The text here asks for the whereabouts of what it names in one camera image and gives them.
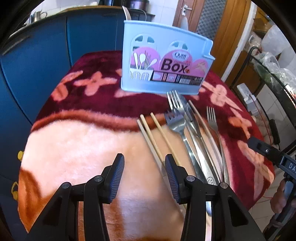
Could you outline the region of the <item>slim steel fork right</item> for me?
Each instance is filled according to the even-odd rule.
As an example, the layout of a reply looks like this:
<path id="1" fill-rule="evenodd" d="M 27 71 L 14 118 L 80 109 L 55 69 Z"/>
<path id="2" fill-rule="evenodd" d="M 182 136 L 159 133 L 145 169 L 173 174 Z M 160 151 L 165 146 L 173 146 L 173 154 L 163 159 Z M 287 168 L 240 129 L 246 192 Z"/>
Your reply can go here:
<path id="1" fill-rule="evenodd" d="M 230 178 L 229 178 L 229 173 L 228 173 L 228 169 L 227 169 L 227 163 L 226 163 L 226 159 L 225 159 L 222 140 L 220 138 L 219 131 L 218 131 L 218 125 L 217 125 L 215 110 L 214 110 L 214 108 L 207 106 L 206 107 L 206 113 L 207 113 L 208 124 L 210 125 L 211 129 L 216 133 L 217 138 L 219 140 L 220 154 L 221 154 L 221 157 L 222 157 L 222 167 L 223 167 L 224 182 L 227 183 L 228 185 L 230 185 Z"/>

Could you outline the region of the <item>white power strip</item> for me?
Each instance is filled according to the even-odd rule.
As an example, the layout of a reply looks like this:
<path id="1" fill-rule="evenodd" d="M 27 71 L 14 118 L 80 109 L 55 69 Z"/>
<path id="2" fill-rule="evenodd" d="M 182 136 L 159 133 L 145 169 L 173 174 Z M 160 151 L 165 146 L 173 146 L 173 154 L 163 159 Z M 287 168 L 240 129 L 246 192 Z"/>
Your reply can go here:
<path id="1" fill-rule="evenodd" d="M 251 93 L 246 84 L 241 83 L 236 86 L 238 96 L 246 107 L 247 111 L 253 115 L 259 115 L 259 105 L 256 97 Z"/>

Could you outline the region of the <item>steel table knife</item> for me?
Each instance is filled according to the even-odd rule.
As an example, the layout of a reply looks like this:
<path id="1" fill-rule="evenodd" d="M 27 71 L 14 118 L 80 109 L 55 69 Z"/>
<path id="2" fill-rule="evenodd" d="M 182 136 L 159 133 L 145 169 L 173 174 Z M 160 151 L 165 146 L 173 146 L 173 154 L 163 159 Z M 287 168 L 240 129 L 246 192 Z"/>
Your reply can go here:
<path id="1" fill-rule="evenodd" d="M 178 93 L 178 99 L 180 100 L 180 103 L 182 104 L 185 113 L 187 114 L 189 125 L 194 136 L 193 140 L 199 164 L 207 179 L 207 182 L 211 185 L 218 185 L 220 182 L 220 177 L 218 175 L 213 159 L 209 154 L 209 149 L 206 147 L 205 141 L 201 135 L 199 123 L 194 116 L 193 109 L 183 95 Z"/>

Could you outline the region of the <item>white utensil in holder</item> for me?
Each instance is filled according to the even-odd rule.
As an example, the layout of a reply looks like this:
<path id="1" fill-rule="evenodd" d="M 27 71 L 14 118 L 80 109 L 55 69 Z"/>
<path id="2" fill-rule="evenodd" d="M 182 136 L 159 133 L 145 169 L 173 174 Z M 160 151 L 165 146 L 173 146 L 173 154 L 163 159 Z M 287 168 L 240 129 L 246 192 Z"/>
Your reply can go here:
<path id="1" fill-rule="evenodd" d="M 123 9 L 123 12 L 125 13 L 126 20 L 130 21 L 132 18 L 131 18 L 129 11 L 128 11 L 128 8 L 125 6 L 122 6 L 122 9 Z"/>

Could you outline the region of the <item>long steel fork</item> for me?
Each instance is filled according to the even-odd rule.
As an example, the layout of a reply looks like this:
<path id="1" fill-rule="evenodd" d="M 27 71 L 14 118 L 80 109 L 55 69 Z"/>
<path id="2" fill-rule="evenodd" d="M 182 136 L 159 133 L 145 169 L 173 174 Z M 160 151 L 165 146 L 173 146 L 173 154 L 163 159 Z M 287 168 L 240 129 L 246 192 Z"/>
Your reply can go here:
<path id="1" fill-rule="evenodd" d="M 186 121 L 186 127 L 188 128 L 188 131 L 189 131 L 190 136 L 192 138 L 192 141 L 194 143 L 194 140 L 193 140 L 193 137 L 194 136 L 193 136 L 191 127 L 189 125 L 189 120 L 188 120 L 187 114 L 185 113 L 185 110 L 184 110 L 182 104 L 180 103 L 180 100 L 178 99 L 178 93 L 177 93 L 177 91 L 176 90 L 169 91 L 166 94 L 167 94 L 167 97 L 168 97 L 169 106 L 170 106 L 171 110 L 176 109 L 177 111 L 179 111 L 184 116 L 185 121 Z"/>

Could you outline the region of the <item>red floral fleece blanket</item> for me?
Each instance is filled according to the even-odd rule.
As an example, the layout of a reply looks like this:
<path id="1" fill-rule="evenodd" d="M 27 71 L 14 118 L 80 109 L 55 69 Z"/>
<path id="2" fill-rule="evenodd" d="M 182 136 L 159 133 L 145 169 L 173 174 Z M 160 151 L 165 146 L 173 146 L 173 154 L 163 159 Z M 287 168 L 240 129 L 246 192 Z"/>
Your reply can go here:
<path id="1" fill-rule="evenodd" d="M 180 135 L 167 126 L 166 95 L 133 93 L 120 88 L 122 52 L 85 54 L 54 89 L 38 114 L 24 150 L 18 179 L 18 213 L 27 232 L 64 182 L 86 183 L 125 156 L 116 198 L 104 205 L 110 240 L 180 240 L 184 219 L 139 130 L 145 116 L 162 157 L 170 153 L 151 113 L 162 125 L 180 165 L 194 175 Z M 273 165 L 248 148 L 263 140 L 256 122 L 213 72 L 198 95 L 186 96 L 206 121 L 215 109 L 230 186 L 249 210 L 273 183 Z"/>

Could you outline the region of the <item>steel kettle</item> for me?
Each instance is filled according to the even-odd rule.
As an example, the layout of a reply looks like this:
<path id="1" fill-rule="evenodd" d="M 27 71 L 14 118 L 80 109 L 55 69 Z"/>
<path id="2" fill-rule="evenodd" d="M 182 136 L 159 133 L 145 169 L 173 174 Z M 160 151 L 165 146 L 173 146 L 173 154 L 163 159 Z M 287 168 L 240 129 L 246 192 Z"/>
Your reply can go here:
<path id="1" fill-rule="evenodd" d="M 46 11 L 35 11 L 30 15 L 29 23 L 34 23 L 42 19 L 42 16 L 47 17 L 48 13 Z"/>

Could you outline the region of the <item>short steel fork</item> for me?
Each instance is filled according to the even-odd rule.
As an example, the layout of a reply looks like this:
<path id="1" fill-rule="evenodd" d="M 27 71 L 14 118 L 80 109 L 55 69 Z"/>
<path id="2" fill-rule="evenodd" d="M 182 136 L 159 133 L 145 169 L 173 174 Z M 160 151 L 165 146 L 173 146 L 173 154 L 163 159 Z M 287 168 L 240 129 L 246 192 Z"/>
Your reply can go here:
<path id="1" fill-rule="evenodd" d="M 187 137 L 185 136 L 185 127 L 186 127 L 186 121 L 184 116 L 177 111 L 176 109 L 172 111 L 167 111 L 165 113 L 165 119 L 166 123 L 169 126 L 169 128 L 175 132 L 178 133 L 181 136 L 181 139 L 185 145 L 185 148 L 188 152 L 188 156 L 191 160 L 193 169 L 195 171 L 195 174 L 199 180 L 201 180 L 203 183 L 207 183 L 205 175 L 203 174 L 201 167 L 198 164 L 198 161 L 195 157 L 195 154 L 188 142 Z"/>

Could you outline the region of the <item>wooden door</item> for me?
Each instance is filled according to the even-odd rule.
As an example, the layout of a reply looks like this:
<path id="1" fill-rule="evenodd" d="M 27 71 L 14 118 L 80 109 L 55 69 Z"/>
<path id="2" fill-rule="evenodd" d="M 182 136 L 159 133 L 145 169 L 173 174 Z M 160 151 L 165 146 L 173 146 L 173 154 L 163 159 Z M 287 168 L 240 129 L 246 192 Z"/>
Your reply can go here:
<path id="1" fill-rule="evenodd" d="M 189 31 L 214 40 L 226 3 L 225 0 L 178 1 L 173 26 L 186 25 Z"/>

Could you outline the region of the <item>wooden chopstick right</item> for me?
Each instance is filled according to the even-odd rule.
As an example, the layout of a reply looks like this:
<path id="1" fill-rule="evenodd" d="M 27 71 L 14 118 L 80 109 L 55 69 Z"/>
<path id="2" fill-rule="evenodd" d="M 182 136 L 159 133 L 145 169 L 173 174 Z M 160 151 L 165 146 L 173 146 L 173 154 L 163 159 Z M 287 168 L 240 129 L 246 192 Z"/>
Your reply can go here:
<path id="1" fill-rule="evenodd" d="M 167 138 L 166 134 L 164 133 L 164 131 L 163 131 L 161 125 L 159 124 L 157 118 L 155 117 L 154 113 L 150 113 L 150 115 L 151 115 L 151 117 L 152 117 L 152 119 L 153 119 L 153 121 L 154 121 L 156 127 L 158 128 L 159 132 L 161 133 L 163 139 L 165 140 L 165 142 L 166 142 L 168 148 L 170 149 L 171 154 L 173 155 L 173 157 L 174 157 L 176 163 L 177 163 L 177 164 L 180 164 L 180 161 L 179 161 L 179 159 L 178 159 L 178 157 L 177 157 L 177 155 L 176 155 L 176 153 L 175 153 L 175 151 L 174 151 L 174 149 L 173 149 L 173 147 L 172 147 L 172 145 L 171 145 L 169 139 Z"/>

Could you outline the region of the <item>wooden chopstick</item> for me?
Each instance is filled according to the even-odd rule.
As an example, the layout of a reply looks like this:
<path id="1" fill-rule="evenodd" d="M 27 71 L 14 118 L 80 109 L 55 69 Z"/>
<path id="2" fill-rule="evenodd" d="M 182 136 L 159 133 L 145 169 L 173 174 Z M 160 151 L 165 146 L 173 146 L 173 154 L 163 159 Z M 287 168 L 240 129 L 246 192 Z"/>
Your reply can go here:
<path id="1" fill-rule="evenodd" d="M 151 143 L 152 143 L 152 145 L 153 145 L 159 159 L 161 161 L 164 161 L 164 157 L 163 157 L 163 155 L 161 154 L 161 151 L 158 148 L 158 145 L 157 145 L 157 143 L 156 143 L 156 141 L 154 139 L 154 136 L 152 135 L 152 132 L 151 132 L 151 130 L 149 128 L 149 125 L 148 125 L 148 123 L 147 123 L 147 121 L 146 121 L 143 114 L 140 115 L 140 119 L 141 119 L 142 123 L 144 124 L 144 128 L 145 128 L 145 130 L 146 130 L 146 132 L 147 132 L 147 134 L 149 136 L 149 139 L 150 139 L 150 141 L 151 141 Z"/>
<path id="2" fill-rule="evenodd" d="M 173 155 L 173 157 L 174 157 L 176 163 L 177 163 L 177 164 L 180 164 L 180 161 L 179 161 L 179 159 L 178 159 L 178 157 L 177 157 L 177 155 L 176 155 L 176 153 L 175 153 L 175 151 L 174 151 L 174 149 L 173 149 L 173 147 L 172 147 L 172 145 L 171 145 L 169 139 L 167 138 L 166 134 L 164 133 L 164 131 L 163 131 L 161 125 L 159 124 L 157 118 L 155 117 L 154 113 L 150 113 L 150 115 L 151 115 L 151 117 L 152 117 L 152 119 L 153 119 L 153 121 L 154 121 L 156 127 L 158 128 L 159 132 L 161 133 L 163 139 L 165 140 L 165 142 L 166 142 L 168 148 L 170 149 L 171 154 Z"/>
<path id="3" fill-rule="evenodd" d="M 159 168 L 159 171 L 160 171 L 162 177 L 166 176 L 165 167 L 164 167 L 162 161 L 160 160 L 160 158 L 159 158 L 159 156 L 158 156 L 158 154 L 156 152 L 156 149 L 154 148 L 151 140 L 149 139 L 149 136 L 147 135 L 147 132 L 145 131 L 145 129 L 144 129 L 144 127 L 143 127 L 140 120 L 137 120 L 137 125 L 138 125 L 140 131 L 142 132 L 142 135 L 144 136 L 144 139 L 145 139 L 147 145 L 149 146 L 149 149 L 150 149 L 150 151 L 151 151 L 151 153 L 152 153 L 152 155 L 154 157 L 154 160 L 155 160 L 155 162 L 156 162 L 156 164 L 157 164 L 157 166 Z"/>

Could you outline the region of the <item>light blue utensil holder box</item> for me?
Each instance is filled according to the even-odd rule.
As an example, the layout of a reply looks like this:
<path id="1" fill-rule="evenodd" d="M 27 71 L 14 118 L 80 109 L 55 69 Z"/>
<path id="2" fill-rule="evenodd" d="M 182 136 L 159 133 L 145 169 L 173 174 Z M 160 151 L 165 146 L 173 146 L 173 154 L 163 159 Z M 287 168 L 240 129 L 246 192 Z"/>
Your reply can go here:
<path id="1" fill-rule="evenodd" d="M 213 41 L 178 27 L 124 21 L 121 89 L 197 95 L 215 60 Z"/>

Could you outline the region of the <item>wooden chopstick left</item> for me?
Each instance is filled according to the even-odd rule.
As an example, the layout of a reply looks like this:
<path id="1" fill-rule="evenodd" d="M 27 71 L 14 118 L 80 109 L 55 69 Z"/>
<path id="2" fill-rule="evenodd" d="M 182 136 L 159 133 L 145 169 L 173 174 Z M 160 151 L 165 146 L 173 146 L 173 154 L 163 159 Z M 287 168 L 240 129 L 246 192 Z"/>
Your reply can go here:
<path id="1" fill-rule="evenodd" d="M 140 131 L 142 132 L 142 135 L 144 136 L 144 139 L 145 139 L 147 145 L 149 146 L 149 149 L 150 149 L 150 151 L 151 151 L 151 153 L 152 153 L 152 155 L 154 157 L 154 160 L 155 160 L 155 162 L 156 162 L 156 164 L 157 164 L 157 166 L 159 168 L 159 171 L 160 171 L 162 177 L 166 176 L 165 167 L 164 167 L 162 161 L 160 160 L 160 158 L 159 158 L 159 156 L 158 156 L 158 154 L 156 152 L 156 149 L 154 148 L 151 140 L 149 139 L 149 136 L 147 135 L 147 132 L 145 131 L 145 129 L 144 129 L 144 127 L 143 127 L 140 120 L 137 120 L 137 125 L 138 125 Z"/>

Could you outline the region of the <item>clear plastic bags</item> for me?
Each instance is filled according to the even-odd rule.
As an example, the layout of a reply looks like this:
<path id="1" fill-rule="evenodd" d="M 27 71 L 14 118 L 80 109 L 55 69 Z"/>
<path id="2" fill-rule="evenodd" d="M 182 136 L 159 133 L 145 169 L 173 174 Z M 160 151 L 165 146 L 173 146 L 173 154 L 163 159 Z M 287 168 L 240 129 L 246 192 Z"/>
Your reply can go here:
<path id="1" fill-rule="evenodd" d="M 295 95 L 295 51 L 277 25 L 267 32 L 252 31 L 248 44 L 258 47 L 251 55 L 254 67 L 260 73 L 274 74 L 292 95 Z"/>

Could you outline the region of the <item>black metal rack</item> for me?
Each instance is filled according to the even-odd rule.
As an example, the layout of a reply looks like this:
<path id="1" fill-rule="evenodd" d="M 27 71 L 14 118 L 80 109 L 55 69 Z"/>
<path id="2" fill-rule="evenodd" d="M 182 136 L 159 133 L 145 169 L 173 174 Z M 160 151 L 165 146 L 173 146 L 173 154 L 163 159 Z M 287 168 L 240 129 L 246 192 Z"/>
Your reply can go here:
<path id="1" fill-rule="evenodd" d="M 248 66 L 252 60 L 254 60 L 257 64 L 259 64 L 259 72 L 257 72 L 257 75 L 259 76 L 260 82 L 262 84 L 266 84 L 267 87 L 271 90 L 271 92 L 275 95 L 276 99 L 285 111 L 288 119 L 295 128 L 295 98 L 284 86 L 284 84 L 279 80 L 279 78 L 276 77 L 275 74 L 271 73 L 266 66 L 264 66 L 258 59 L 256 59 L 252 55 L 252 52 L 254 50 L 258 50 L 259 53 L 262 52 L 256 46 L 250 48 L 240 70 L 238 71 L 236 77 L 230 84 L 230 90 L 232 90 L 233 87 L 238 83 L 238 79 L 240 78 L 240 75 L 243 73 L 245 67 Z"/>

